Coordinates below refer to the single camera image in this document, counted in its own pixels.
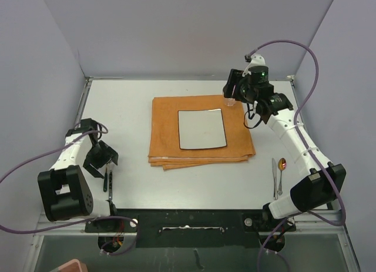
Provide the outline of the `gold fork green handle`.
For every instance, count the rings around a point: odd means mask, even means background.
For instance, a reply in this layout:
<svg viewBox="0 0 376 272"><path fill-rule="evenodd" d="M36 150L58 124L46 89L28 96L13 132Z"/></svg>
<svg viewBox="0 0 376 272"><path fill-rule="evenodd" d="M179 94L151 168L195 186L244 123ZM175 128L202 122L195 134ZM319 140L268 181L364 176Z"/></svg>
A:
<svg viewBox="0 0 376 272"><path fill-rule="evenodd" d="M108 174L109 174L109 166L106 165L104 179L103 179L103 191L104 192L107 192L108 190Z"/></svg>

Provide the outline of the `silver fork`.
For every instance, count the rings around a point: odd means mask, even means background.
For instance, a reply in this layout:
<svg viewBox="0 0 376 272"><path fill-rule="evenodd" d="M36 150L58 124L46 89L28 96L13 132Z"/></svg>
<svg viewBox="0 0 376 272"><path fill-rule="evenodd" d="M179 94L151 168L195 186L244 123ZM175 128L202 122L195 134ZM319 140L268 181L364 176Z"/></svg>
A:
<svg viewBox="0 0 376 272"><path fill-rule="evenodd" d="M108 194L109 194L109 200L112 201L113 193L113 170L112 165L109 165L109 171L108 171Z"/></svg>

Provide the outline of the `clear drinking glass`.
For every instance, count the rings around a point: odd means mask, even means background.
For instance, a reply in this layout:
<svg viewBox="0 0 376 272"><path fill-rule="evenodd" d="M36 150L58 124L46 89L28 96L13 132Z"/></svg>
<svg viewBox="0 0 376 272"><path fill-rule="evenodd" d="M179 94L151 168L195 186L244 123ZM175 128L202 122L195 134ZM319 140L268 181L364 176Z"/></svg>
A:
<svg viewBox="0 0 376 272"><path fill-rule="evenodd" d="M224 102L224 105L227 107L232 107L236 104L236 100L233 98L224 98L223 102Z"/></svg>

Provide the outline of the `orange cloth napkin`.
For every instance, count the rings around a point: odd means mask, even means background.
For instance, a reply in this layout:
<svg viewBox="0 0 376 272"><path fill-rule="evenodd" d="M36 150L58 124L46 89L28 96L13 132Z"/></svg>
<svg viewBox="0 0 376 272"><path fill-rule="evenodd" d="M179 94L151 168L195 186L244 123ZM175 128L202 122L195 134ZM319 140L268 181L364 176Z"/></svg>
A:
<svg viewBox="0 0 376 272"><path fill-rule="evenodd" d="M151 120L152 166L243 162L256 154L243 104L227 106L222 95L154 98Z"/></svg>

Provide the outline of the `white square plate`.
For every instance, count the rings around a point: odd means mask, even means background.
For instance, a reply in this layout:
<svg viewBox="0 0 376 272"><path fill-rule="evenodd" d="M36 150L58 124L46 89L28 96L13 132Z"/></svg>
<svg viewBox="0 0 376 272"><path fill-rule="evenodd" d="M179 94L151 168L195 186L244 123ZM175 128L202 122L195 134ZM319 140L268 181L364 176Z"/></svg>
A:
<svg viewBox="0 0 376 272"><path fill-rule="evenodd" d="M221 109L178 111L179 147L182 150L227 146Z"/></svg>

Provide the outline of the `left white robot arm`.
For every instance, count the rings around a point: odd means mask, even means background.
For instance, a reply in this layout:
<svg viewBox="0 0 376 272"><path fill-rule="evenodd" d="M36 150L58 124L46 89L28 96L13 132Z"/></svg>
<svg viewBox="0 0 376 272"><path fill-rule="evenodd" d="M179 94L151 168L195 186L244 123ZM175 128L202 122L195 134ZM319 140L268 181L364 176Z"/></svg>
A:
<svg viewBox="0 0 376 272"><path fill-rule="evenodd" d="M104 126L87 118L67 131L65 148L47 171L38 174L43 208L49 221L79 217L98 217L99 225L114 231L119 225L116 207L110 198L95 197L109 167L117 165L119 155L102 139Z"/></svg>

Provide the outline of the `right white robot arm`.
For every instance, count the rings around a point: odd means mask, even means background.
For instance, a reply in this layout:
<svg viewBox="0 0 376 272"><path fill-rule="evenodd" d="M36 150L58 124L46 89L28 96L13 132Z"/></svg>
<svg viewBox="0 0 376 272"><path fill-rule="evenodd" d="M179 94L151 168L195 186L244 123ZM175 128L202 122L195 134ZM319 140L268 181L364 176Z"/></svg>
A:
<svg viewBox="0 0 376 272"><path fill-rule="evenodd" d="M283 218L308 212L338 200L346 171L334 164L315 145L298 120L293 104L277 93L268 80L268 67L253 66L247 72L231 69L223 88L225 98L250 105L288 150L302 179L289 193L268 205L261 223L268 230L281 225Z"/></svg>

